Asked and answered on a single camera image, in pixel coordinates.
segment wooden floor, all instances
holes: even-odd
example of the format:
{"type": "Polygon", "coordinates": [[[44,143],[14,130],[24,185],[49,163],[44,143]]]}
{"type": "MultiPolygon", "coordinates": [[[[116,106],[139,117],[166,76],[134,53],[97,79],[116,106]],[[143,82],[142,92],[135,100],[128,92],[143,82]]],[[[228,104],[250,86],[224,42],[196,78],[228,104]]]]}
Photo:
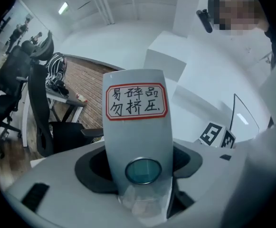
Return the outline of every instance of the wooden floor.
{"type": "MultiPolygon", "coordinates": [[[[1,55],[2,55],[2,50],[0,48],[0,66],[2,65],[2,62],[5,60],[5,58],[3,58],[1,55]]],[[[62,118],[64,113],[67,110],[67,105],[56,102],[54,104],[54,108],[58,116],[62,118]]],[[[20,110],[19,112],[14,114],[12,116],[13,122],[17,121],[18,123],[20,123],[21,114],[22,112],[20,112],[20,110]]],[[[55,121],[53,114],[50,115],[50,118],[52,121],[55,121]]],[[[37,159],[43,158],[36,149],[36,123],[35,123],[31,108],[29,109],[27,128],[28,128],[28,131],[27,131],[28,148],[24,148],[22,145],[22,139],[17,139],[16,137],[7,139],[3,144],[5,157],[2,160],[0,160],[0,187],[2,190],[5,190],[17,178],[19,178],[21,175],[23,175],[24,173],[26,173],[28,170],[31,169],[31,165],[30,165],[31,160],[37,160],[37,159]]]]}

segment black office chair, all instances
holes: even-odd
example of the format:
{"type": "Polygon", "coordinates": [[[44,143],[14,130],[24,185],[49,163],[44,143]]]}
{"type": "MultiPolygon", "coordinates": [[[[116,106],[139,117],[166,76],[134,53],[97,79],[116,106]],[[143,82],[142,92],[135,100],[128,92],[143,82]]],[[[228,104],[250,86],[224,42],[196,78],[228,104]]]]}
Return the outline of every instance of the black office chair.
{"type": "MultiPolygon", "coordinates": [[[[0,91],[5,95],[0,95],[0,127],[18,132],[21,137],[21,131],[18,128],[10,126],[12,118],[11,112],[18,110],[19,100],[23,84],[30,71],[30,54],[33,52],[31,43],[23,43],[23,46],[15,46],[9,54],[7,60],[0,69],[0,91]]],[[[2,139],[0,136],[0,158],[4,157],[2,150],[2,139]]]]}
{"type": "Polygon", "coordinates": [[[37,123],[37,150],[44,156],[75,149],[102,137],[103,129],[84,129],[80,123],[49,122],[49,105],[46,97],[43,65],[33,65],[28,78],[30,105],[37,123]]]}

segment fragile label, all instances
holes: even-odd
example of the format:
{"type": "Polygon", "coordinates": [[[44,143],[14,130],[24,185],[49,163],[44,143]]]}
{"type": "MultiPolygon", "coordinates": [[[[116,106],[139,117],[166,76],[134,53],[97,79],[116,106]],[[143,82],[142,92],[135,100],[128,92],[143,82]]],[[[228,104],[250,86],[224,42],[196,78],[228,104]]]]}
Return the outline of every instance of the fragile label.
{"type": "Polygon", "coordinates": [[[166,91],[160,83],[113,85],[106,91],[106,116],[111,121],[165,117],[166,91]]]}

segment red brick wall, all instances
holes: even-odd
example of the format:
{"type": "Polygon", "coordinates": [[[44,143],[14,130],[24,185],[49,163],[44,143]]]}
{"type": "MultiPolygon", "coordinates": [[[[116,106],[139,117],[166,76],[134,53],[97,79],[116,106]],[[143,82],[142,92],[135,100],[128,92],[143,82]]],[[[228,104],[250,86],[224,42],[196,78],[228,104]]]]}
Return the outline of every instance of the red brick wall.
{"type": "Polygon", "coordinates": [[[70,90],[83,95],[87,106],[83,108],[79,122],[85,128],[102,128],[103,74],[114,69],[86,60],[67,57],[65,83],[70,90]]]}

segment person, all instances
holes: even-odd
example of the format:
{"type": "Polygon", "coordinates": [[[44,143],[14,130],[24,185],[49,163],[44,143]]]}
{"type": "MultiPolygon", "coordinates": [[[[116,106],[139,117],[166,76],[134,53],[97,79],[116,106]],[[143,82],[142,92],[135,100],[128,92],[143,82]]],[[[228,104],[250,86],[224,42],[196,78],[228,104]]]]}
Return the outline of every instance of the person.
{"type": "Polygon", "coordinates": [[[22,26],[17,26],[17,28],[13,31],[12,35],[9,38],[9,47],[5,52],[4,56],[7,56],[10,53],[13,44],[28,30],[29,22],[30,18],[26,18],[25,24],[22,26]]]}
{"type": "Polygon", "coordinates": [[[220,30],[263,30],[271,40],[273,69],[276,65],[276,12],[272,13],[269,3],[268,0],[208,0],[208,16],[220,30]]]}
{"type": "Polygon", "coordinates": [[[67,69],[67,60],[62,53],[54,53],[51,59],[47,61],[45,67],[48,70],[46,86],[55,83],[57,80],[64,81],[67,69]]]}
{"type": "Polygon", "coordinates": [[[38,44],[38,38],[42,37],[43,33],[42,32],[39,32],[35,37],[31,37],[30,38],[30,42],[33,44],[33,45],[37,45],[38,44]]]}

